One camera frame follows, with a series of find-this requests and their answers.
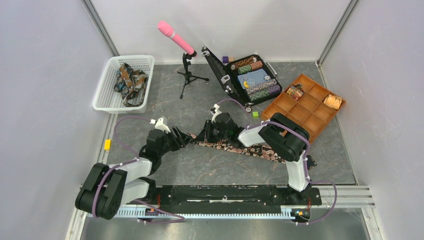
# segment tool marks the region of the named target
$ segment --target white wall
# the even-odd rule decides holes
[[[0,3],[0,239],[64,239],[107,115],[110,58],[79,0]]]
[[[387,239],[422,239],[424,1],[360,1],[323,63]]]
[[[258,53],[267,61],[315,61],[349,0],[92,0],[121,55],[180,63],[183,50],[157,29],[161,20],[199,53]]]

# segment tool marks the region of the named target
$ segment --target wooden organizer box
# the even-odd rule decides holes
[[[304,90],[299,101],[286,93],[287,89],[296,84],[302,84]],[[338,110],[332,109],[323,103],[329,94],[338,96],[301,74],[262,112],[260,118],[265,121],[275,113],[281,113],[304,128],[310,135],[309,142],[313,143],[346,103],[343,99]]]

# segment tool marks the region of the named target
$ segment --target black tripod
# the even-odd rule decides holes
[[[185,73],[177,71],[177,73],[184,75],[184,78],[185,78],[184,87],[182,87],[182,92],[181,92],[181,95],[179,96],[180,99],[183,99],[183,93],[184,93],[184,89],[186,88],[186,86],[189,85],[190,83],[194,82],[194,80],[203,79],[205,81],[209,81],[209,78],[204,78],[204,77],[200,77],[200,76],[193,76],[192,72],[189,71],[189,65],[192,64],[190,62],[190,60],[192,59],[192,57],[195,57],[196,55],[197,55],[196,51],[194,51],[193,54],[191,54],[191,55],[189,55],[188,53],[184,53],[182,55],[182,64],[184,65]]]

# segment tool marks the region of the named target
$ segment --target green block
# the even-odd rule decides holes
[[[257,112],[257,111],[252,112],[252,116],[253,116],[254,119],[258,119],[259,118],[259,112]]]

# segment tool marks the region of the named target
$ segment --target white laundry basket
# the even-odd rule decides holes
[[[147,87],[144,94],[144,101],[140,106],[127,107],[124,106],[122,95],[120,92],[114,91],[117,82],[117,70],[123,63],[131,66],[134,70],[142,70],[148,75]],[[146,111],[149,96],[150,84],[152,83],[153,66],[155,58],[151,55],[127,55],[114,56],[106,63],[106,67],[101,74],[101,80],[95,92],[93,108],[99,111],[105,111],[110,114],[141,114]],[[139,94],[131,101],[139,103],[142,94]]]

